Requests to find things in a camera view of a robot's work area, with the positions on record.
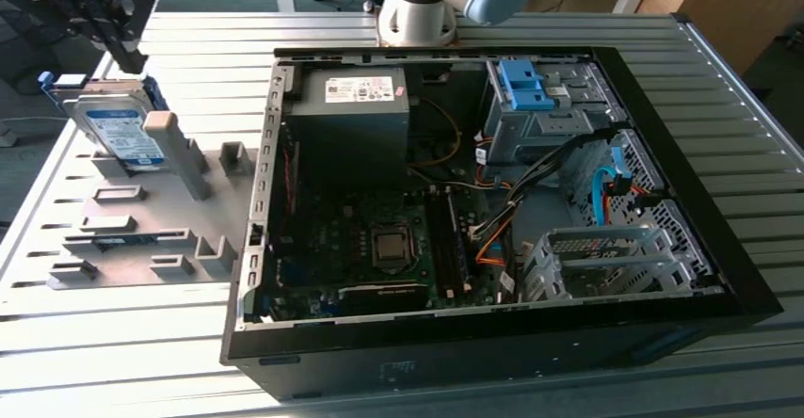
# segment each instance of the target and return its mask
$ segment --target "white label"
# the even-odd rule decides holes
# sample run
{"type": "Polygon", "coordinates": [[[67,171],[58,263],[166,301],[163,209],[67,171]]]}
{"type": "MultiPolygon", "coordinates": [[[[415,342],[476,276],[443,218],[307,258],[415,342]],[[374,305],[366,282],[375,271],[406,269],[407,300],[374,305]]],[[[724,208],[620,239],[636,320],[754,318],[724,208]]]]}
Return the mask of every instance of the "white label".
{"type": "Polygon", "coordinates": [[[482,166],[487,164],[487,151],[483,148],[475,149],[475,160],[482,166]]]}
{"type": "Polygon", "coordinates": [[[126,239],[120,239],[119,237],[112,237],[108,239],[98,239],[96,242],[99,244],[126,244],[126,239]]]}
{"type": "Polygon", "coordinates": [[[503,273],[500,274],[500,284],[508,290],[510,293],[514,292],[514,286],[516,285],[516,283],[514,283],[514,279],[506,271],[503,271],[503,273]]]}
{"type": "Polygon", "coordinates": [[[570,96],[570,91],[567,91],[567,88],[564,86],[546,87],[544,89],[547,90],[548,95],[552,95],[552,96],[570,96]]]}
{"type": "Polygon", "coordinates": [[[391,76],[332,77],[327,79],[327,103],[394,101],[391,76]]]}
{"type": "Polygon", "coordinates": [[[87,120],[115,156],[132,166],[155,166],[164,161],[159,145],[142,129],[136,110],[88,110],[87,120]]]}

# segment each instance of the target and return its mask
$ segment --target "sticker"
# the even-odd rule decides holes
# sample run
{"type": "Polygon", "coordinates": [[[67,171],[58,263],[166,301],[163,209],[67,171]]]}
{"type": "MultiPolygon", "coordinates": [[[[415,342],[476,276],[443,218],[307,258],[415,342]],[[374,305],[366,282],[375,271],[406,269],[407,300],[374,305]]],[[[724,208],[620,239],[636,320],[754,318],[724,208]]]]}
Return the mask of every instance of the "sticker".
{"type": "Polygon", "coordinates": [[[567,91],[567,88],[564,86],[546,87],[544,89],[547,90],[548,95],[552,95],[552,96],[570,96],[570,91],[567,91]]]}
{"type": "Polygon", "coordinates": [[[88,110],[88,121],[115,156],[126,164],[156,169],[164,161],[163,150],[142,129],[136,110],[88,110]]]}
{"type": "Polygon", "coordinates": [[[534,244],[528,241],[523,241],[522,245],[519,246],[519,252],[528,255],[532,252],[532,248],[534,244]]]}
{"type": "Polygon", "coordinates": [[[503,271],[503,273],[500,274],[500,284],[508,290],[510,293],[514,292],[514,286],[516,285],[516,283],[514,283],[514,279],[506,271],[503,271]]]}
{"type": "Polygon", "coordinates": [[[483,148],[475,149],[475,159],[482,166],[487,164],[487,151],[483,148]]]}
{"type": "Polygon", "coordinates": [[[391,76],[331,77],[324,87],[327,103],[394,101],[391,76]]]}
{"type": "Polygon", "coordinates": [[[96,240],[99,244],[126,244],[126,239],[120,239],[119,237],[99,239],[96,240]]]}
{"type": "Polygon", "coordinates": [[[410,380],[416,371],[416,361],[388,362],[380,365],[380,382],[396,383],[410,380]]]}

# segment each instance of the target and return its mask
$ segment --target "blue latch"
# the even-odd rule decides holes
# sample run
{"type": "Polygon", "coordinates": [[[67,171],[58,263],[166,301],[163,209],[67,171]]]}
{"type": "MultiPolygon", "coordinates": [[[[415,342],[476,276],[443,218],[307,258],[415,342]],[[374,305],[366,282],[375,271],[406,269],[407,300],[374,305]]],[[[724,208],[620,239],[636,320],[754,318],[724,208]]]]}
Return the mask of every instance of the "blue latch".
{"type": "Polygon", "coordinates": [[[500,60],[500,78],[511,93],[514,110],[554,110],[555,101],[542,88],[543,77],[530,60],[500,60]]]}

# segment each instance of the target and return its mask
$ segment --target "aluminum table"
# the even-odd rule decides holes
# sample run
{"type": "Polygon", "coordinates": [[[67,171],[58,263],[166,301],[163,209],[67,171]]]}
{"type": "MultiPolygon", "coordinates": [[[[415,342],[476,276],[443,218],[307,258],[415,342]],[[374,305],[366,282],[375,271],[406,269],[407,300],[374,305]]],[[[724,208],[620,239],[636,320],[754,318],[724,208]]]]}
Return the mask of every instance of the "aluminum table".
{"type": "MultiPolygon", "coordinates": [[[[68,123],[0,246],[3,416],[804,416],[804,156],[695,28],[600,14],[460,26],[467,45],[620,48],[786,312],[640,368],[280,405],[219,363],[226,282],[44,285],[42,266],[70,228],[43,222],[80,214],[50,185],[95,174],[68,155],[86,144],[68,123]]],[[[374,44],[363,15],[158,13],[142,49],[186,133],[202,145],[236,138],[256,146],[272,49],[374,44]]],[[[104,72],[118,74],[108,57],[104,72]]]]}

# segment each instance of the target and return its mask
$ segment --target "hard drive label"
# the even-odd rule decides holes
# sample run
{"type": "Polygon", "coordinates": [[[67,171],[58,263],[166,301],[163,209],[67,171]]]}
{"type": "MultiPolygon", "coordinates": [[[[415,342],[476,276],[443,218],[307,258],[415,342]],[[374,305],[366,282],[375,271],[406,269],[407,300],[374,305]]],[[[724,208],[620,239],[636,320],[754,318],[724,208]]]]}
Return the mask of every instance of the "hard drive label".
{"type": "Polygon", "coordinates": [[[144,169],[164,161],[156,141],[142,129],[140,112],[134,109],[88,110],[87,117],[120,161],[144,169]]]}

